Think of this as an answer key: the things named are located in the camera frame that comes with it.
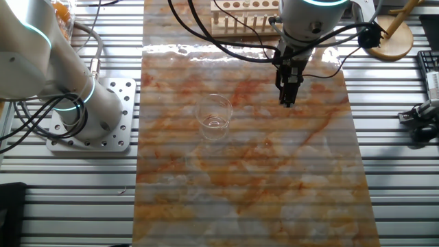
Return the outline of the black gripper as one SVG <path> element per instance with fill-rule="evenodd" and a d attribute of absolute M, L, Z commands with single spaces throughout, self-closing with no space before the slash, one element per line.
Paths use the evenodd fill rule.
<path fill-rule="evenodd" d="M 295 104 L 299 87 L 303 82 L 303 71 L 309 61 L 312 50 L 309 49 L 293 56 L 301 47 L 289 47 L 286 43 L 279 43 L 274 58 L 276 67 L 276 88 L 279 90 L 279 104 L 291 107 Z"/>

